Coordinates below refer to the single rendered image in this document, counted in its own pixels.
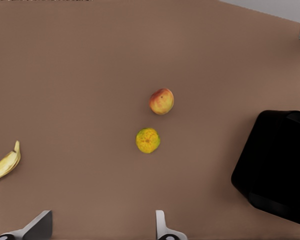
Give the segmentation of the yellow banana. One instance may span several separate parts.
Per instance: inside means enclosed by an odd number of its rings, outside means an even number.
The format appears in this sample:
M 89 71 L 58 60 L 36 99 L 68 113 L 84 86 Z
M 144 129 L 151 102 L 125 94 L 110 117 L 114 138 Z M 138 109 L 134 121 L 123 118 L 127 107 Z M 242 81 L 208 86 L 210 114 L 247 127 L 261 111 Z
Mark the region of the yellow banana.
M 0 178 L 10 173 L 21 160 L 20 141 L 17 140 L 14 149 L 0 160 Z

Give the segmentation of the black tray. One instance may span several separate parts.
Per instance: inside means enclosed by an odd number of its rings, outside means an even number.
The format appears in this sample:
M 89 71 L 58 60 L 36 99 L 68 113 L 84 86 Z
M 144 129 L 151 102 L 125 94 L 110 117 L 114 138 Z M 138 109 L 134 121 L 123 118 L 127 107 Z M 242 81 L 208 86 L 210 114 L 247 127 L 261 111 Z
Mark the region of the black tray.
M 231 176 L 255 208 L 300 224 L 300 111 L 262 111 Z

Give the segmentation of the yellow-green orange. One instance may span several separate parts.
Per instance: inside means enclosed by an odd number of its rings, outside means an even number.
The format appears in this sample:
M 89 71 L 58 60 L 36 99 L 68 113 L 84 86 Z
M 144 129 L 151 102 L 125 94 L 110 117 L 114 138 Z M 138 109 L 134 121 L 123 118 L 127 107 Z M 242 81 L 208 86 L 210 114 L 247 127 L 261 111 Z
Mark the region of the yellow-green orange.
M 135 144 L 142 153 L 150 154 L 160 146 L 161 137 L 154 128 L 142 128 L 135 136 Z

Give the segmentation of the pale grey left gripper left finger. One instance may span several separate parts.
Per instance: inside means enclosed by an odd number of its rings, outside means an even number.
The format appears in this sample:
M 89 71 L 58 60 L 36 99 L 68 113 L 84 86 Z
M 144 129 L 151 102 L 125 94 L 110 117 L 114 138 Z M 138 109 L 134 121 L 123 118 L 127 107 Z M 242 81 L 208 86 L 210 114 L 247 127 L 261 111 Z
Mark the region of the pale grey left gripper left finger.
M 22 229 L 0 235 L 0 240 L 51 240 L 53 212 L 44 210 Z

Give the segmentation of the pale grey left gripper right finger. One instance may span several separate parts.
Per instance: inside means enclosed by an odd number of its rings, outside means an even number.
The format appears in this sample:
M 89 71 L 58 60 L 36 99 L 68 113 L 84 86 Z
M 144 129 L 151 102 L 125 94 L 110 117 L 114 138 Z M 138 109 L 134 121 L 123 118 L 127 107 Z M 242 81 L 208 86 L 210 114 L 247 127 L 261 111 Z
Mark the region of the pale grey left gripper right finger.
M 155 211 L 155 223 L 156 240 L 188 240 L 188 237 L 184 233 L 167 227 L 163 210 Z

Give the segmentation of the red-yellow peach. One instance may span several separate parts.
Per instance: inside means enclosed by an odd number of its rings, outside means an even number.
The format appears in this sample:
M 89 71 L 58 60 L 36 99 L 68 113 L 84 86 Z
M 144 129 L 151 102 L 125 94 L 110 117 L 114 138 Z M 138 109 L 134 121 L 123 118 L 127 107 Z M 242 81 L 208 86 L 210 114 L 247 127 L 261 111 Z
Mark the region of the red-yellow peach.
M 157 90 L 149 99 L 149 107 L 157 115 L 167 114 L 173 106 L 174 95 L 168 88 Z

